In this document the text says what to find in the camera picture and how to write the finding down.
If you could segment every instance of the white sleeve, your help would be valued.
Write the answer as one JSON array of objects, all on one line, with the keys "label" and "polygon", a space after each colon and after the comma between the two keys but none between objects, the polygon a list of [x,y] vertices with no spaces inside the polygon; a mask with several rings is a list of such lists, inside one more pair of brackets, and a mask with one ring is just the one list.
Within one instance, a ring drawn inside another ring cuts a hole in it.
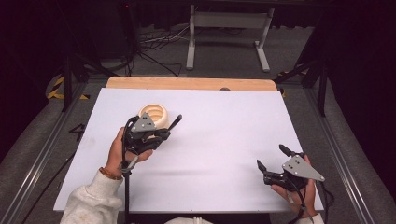
[{"label": "white sleeve", "polygon": [[[323,219],[318,213],[316,216],[313,216],[312,219],[314,219],[314,224],[323,224]],[[296,224],[312,224],[311,218],[305,217],[305,218],[300,218],[297,220]]]},{"label": "white sleeve", "polygon": [[98,171],[89,186],[79,187],[69,195],[61,223],[117,223],[122,206],[117,196],[121,183],[122,180],[112,180]]}]

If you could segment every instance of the yellow tape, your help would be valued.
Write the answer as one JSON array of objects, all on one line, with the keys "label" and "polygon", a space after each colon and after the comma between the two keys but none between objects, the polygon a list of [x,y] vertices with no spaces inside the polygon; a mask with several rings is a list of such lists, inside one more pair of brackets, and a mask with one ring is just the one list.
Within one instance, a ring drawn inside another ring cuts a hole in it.
[{"label": "yellow tape", "polygon": [[[59,87],[61,87],[62,83],[64,82],[64,76],[60,76],[55,84],[52,87],[52,90],[50,91],[49,95],[47,96],[48,99],[56,98],[63,100],[64,99],[64,94],[57,94],[56,92],[58,91]],[[91,98],[90,95],[84,95],[82,94],[79,99],[80,100],[89,100]]]}]

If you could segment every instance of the black cable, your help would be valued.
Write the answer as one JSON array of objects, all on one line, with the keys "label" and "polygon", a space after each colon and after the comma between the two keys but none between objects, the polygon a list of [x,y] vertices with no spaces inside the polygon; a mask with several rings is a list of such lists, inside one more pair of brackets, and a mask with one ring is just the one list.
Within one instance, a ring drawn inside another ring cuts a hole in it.
[{"label": "black cable", "polygon": [[[126,66],[128,66],[128,64],[134,59],[134,57],[126,57],[126,61],[120,64],[117,64],[115,66],[111,66],[111,67],[104,67],[105,69],[107,69],[110,72],[114,72],[114,71],[118,71],[121,68],[124,68]],[[97,69],[94,68],[85,68],[89,73],[91,74],[102,74],[102,72],[98,71]]]},{"label": "black cable", "polygon": [[327,223],[327,220],[329,218],[329,208],[334,204],[335,197],[334,195],[329,192],[325,187],[323,182],[319,182],[322,190],[323,190],[323,195],[324,195],[324,223]]},{"label": "black cable", "polygon": [[49,181],[49,183],[47,184],[46,187],[44,187],[44,189],[41,191],[40,195],[38,195],[38,198],[35,200],[35,203],[33,203],[32,207],[30,208],[29,212],[26,214],[26,216],[24,217],[22,224],[26,222],[27,218],[30,216],[30,214],[32,213],[33,209],[35,208],[35,206],[37,205],[38,201],[40,201],[41,197],[44,195],[44,193],[47,191],[47,189],[50,187],[50,185],[52,184],[52,182],[55,180],[55,178],[58,176],[58,174],[62,171],[62,169],[67,165],[67,163],[69,163],[73,157],[76,155],[76,151],[73,152],[73,154],[67,159],[67,161],[61,166],[61,168],[59,168],[59,170],[56,172],[55,176]]},{"label": "black cable", "polygon": [[301,201],[301,207],[300,207],[300,211],[299,211],[297,217],[289,222],[289,224],[293,224],[298,219],[300,219],[303,216],[303,214],[304,214],[304,209],[303,208],[306,208],[306,206],[305,206],[306,188],[304,187],[304,196],[303,196],[303,194],[298,190],[298,188],[294,185],[294,183],[291,180],[289,180],[289,179],[286,179],[286,180],[289,181],[290,184],[296,189],[296,192],[297,192],[298,196],[300,197],[300,201]]},{"label": "black cable", "polygon": [[146,61],[148,61],[148,62],[156,63],[156,64],[158,64],[158,65],[164,67],[166,70],[168,70],[168,71],[171,72],[173,75],[175,75],[175,77],[178,77],[178,74],[176,74],[174,71],[172,71],[170,68],[166,67],[165,65],[179,65],[178,73],[180,74],[181,66],[182,66],[180,63],[168,63],[168,64],[166,64],[166,63],[159,63],[157,60],[151,58],[150,56],[148,56],[147,54],[145,54],[145,53],[143,53],[143,52],[138,52],[137,54],[138,54],[142,59],[144,59],[144,60],[146,60]]}]

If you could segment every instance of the wooden table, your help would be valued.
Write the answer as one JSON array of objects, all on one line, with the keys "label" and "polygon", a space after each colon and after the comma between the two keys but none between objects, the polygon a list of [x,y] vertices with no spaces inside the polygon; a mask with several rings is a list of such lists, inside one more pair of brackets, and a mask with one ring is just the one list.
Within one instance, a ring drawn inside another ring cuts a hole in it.
[{"label": "wooden table", "polygon": [[273,80],[192,77],[111,77],[106,88],[150,90],[277,91]]},{"label": "wooden table", "polygon": [[[222,88],[231,91],[217,91]],[[256,163],[261,160],[279,173],[287,159],[279,144],[302,150],[275,83],[184,77],[109,79],[95,103],[54,210],[64,210],[73,189],[90,184],[125,120],[141,106],[153,103],[164,105],[170,120],[178,114],[183,120],[155,156],[134,168],[130,212],[135,222],[156,224],[170,217],[202,215],[223,223],[253,224],[265,223],[267,213],[290,210],[264,186]],[[123,185],[118,194],[124,195]],[[316,208],[322,209],[319,196]]]}]

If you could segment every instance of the metal rail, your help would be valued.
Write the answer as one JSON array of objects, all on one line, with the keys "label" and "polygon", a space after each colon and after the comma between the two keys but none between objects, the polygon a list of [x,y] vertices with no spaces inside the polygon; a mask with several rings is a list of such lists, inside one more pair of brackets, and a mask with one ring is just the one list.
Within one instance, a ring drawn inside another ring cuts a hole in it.
[{"label": "metal rail", "polygon": [[375,223],[373,217],[370,214],[370,211],[361,195],[361,191],[356,185],[355,178],[353,174],[350,172],[347,162],[344,159],[344,156],[341,152],[341,148],[338,146],[337,141],[335,140],[335,136],[332,133],[332,129],[326,120],[320,115],[317,107],[317,97],[312,89],[304,89],[305,95],[308,98],[310,106],[315,110],[315,115],[318,119],[318,122],[326,135],[327,140],[329,141],[331,147],[331,154],[334,160],[335,166],[337,167],[338,173],[341,176],[341,179],[345,185],[347,194],[352,201],[352,204],[356,210],[356,213],[359,217],[361,223]]},{"label": "metal rail", "polygon": [[43,172],[44,167],[46,166],[50,158],[50,154],[52,153],[52,150],[54,149],[54,146],[58,141],[62,128],[67,122],[69,115],[73,111],[79,96],[83,93],[85,86],[85,83],[76,84],[76,89],[73,92],[73,101],[71,102],[70,106],[63,113],[61,113],[61,116],[56,121],[55,126],[49,134],[46,143],[42,147],[37,158],[35,159],[35,163],[25,177],[20,189],[18,190],[18,193],[16,194],[14,200],[12,201],[0,223],[15,223],[16,219],[20,215],[22,208],[26,204],[26,201],[32,193],[35,184],[38,181],[38,178],[41,176],[41,173]]}]

